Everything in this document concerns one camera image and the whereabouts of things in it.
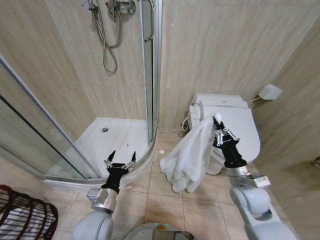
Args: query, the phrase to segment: laundry basket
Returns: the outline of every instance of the laundry basket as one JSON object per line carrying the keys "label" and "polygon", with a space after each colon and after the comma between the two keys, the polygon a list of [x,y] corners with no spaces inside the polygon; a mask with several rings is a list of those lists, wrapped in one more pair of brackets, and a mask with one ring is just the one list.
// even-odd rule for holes
{"label": "laundry basket", "polygon": [[57,223],[54,205],[0,185],[0,240],[50,240]]}

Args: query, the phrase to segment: wall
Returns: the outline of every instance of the wall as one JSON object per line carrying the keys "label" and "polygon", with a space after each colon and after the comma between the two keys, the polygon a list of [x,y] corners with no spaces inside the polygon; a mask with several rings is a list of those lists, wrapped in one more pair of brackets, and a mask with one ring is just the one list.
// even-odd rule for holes
{"label": "wall", "polygon": [[261,152],[254,162],[301,239],[320,236],[320,18],[273,84],[283,90],[253,109]]}
{"label": "wall", "polygon": [[96,117],[146,118],[139,8],[125,19],[109,76],[82,2],[0,0],[0,53],[72,140]]}
{"label": "wall", "polygon": [[0,185],[7,185],[13,190],[25,193],[36,199],[42,199],[49,187],[43,182],[0,157]]}
{"label": "wall", "polygon": [[180,129],[194,93],[255,97],[315,22],[319,3],[163,1],[160,127]]}

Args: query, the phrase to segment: glass shower door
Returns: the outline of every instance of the glass shower door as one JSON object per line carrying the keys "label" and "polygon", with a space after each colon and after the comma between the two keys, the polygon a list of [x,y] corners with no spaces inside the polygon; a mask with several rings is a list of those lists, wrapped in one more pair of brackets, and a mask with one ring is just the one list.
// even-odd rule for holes
{"label": "glass shower door", "polygon": [[100,177],[24,88],[0,56],[1,150],[44,176]]}
{"label": "glass shower door", "polygon": [[149,142],[153,140],[155,131],[154,114],[154,36],[155,36],[155,3],[154,0],[140,1],[140,15],[142,16],[142,53],[143,53],[143,73],[146,95],[146,112],[148,124]]}

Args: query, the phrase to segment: toilet lid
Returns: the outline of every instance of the toilet lid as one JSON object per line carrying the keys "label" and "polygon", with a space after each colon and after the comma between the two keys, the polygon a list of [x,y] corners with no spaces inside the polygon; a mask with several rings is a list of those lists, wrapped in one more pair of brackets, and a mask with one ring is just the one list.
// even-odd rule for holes
{"label": "toilet lid", "polygon": [[[230,129],[237,138],[240,138],[236,148],[247,163],[257,158],[260,152],[260,139],[250,108],[206,105],[202,107],[203,118],[213,113],[221,114],[225,128]],[[213,151],[223,157],[220,149],[214,148]]]}

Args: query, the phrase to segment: beige tile floor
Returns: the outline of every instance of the beige tile floor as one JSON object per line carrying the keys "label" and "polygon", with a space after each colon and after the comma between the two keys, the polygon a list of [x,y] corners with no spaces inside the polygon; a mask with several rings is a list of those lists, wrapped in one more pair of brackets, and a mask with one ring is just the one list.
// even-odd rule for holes
{"label": "beige tile floor", "polygon": [[[226,171],[218,176],[206,175],[195,192],[173,192],[159,161],[166,157],[182,139],[179,130],[160,129],[156,156],[152,165],[134,183],[120,190],[112,216],[114,240],[123,239],[135,227],[149,222],[167,223],[195,233],[205,240],[247,240],[243,220],[229,195]],[[289,221],[271,195],[273,206],[283,222]],[[77,222],[92,210],[83,193],[50,189],[44,200],[59,211],[56,240],[71,239]]]}

